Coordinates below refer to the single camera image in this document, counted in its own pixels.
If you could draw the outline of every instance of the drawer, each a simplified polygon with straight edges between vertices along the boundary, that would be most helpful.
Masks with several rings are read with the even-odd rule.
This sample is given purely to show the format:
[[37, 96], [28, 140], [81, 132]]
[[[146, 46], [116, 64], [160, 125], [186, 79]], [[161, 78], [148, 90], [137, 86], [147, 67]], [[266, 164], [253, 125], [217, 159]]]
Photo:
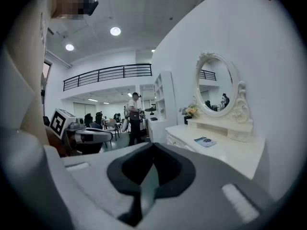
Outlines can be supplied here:
[[167, 135], [167, 144], [173, 145], [179, 148], [185, 148], [185, 143], [180, 141], [179, 139], [176, 139], [175, 137], [171, 136], [170, 134]]

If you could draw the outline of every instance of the white vanity table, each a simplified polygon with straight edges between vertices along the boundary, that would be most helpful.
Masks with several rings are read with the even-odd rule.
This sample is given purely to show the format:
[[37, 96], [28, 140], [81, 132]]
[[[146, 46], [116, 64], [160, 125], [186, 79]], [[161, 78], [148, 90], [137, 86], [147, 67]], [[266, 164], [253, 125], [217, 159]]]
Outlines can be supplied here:
[[[212, 59], [222, 61], [227, 66], [232, 83], [230, 102], [219, 112], [210, 109], [200, 93], [200, 70]], [[253, 121], [249, 118], [245, 83], [239, 81], [236, 69], [231, 62], [218, 54], [210, 53], [202, 53], [197, 62], [195, 83], [194, 97], [199, 107], [199, 115], [188, 119], [188, 125], [167, 127], [168, 145], [219, 159], [252, 179], [264, 149], [265, 139], [252, 135]], [[207, 137], [217, 143], [211, 147], [204, 147], [194, 141], [201, 137]]]

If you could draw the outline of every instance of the white shirt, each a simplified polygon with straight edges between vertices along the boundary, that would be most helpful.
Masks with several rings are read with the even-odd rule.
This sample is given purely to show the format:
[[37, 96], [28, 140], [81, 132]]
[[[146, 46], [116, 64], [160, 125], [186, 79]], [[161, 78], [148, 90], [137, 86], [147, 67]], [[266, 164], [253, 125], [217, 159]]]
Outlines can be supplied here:
[[134, 101], [133, 99], [129, 100], [128, 102], [128, 107], [133, 106], [135, 109], [138, 109], [138, 105], [136, 103], [136, 101]]

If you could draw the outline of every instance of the ceiling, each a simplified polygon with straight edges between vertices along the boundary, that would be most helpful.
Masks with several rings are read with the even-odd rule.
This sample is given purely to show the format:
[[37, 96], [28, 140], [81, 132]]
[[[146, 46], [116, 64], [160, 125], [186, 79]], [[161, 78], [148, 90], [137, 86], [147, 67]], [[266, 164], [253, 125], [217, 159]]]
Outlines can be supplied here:
[[[141, 96], [142, 100], [153, 100], [154, 99], [154, 88], [153, 85], [143, 85], [141, 88]], [[67, 100], [71, 100], [73, 102], [78, 101], [87, 101], [88, 99], [97, 100], [100, 104], [103, 102], [106, 103], [120, 103], [120, 102], [128, 102], [131, 97], [128, 96], [128, 93], [133, 94], [135, 92], [135, 86], [126, 86], [126, 87], [118, 87], [112, 89], [99, 90], [90, 93], [79, 94], [73, 97], [68, 98]]]
[[[47, 34], [47, 49], [68, 63], [112, 50], [148, 54], [203, 0], [98, 1], [93, 15], [85, 15], [83, 20], [51, 20], [53, 34]], [[121, 29], [119, 36], [110, 34], [115, 26]], [[74, 45], [73, 51], [65, 49], [68, 43]]]

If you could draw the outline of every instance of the floor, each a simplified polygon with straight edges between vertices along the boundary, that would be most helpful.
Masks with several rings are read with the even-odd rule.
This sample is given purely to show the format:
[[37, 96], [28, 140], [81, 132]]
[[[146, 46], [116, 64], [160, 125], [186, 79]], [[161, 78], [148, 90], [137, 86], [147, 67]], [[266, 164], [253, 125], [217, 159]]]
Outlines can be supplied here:
[[[129, 145], [129, 133], [127, 132], [123, 132], [123, 133], [119, 133], [119, 137], [116, 133], [116, 140], [115, 140], [115, 134], [113, 133], [113, 139], [111, 140], [111, 144], [108, 141], [105, 145], [105, 143], [102, 145], [102, 148], [100, 150], [99, 153], [103, 153], [106, 151], [112, 151], [112, 150], [116, 150], [116, 149], [120, 149], [120, 148], [125, 148]], [[149, 138], [146, 138], [146, 136], [142, 137], [143, 140], [145, 140], [146, 142], [150, 142]]]

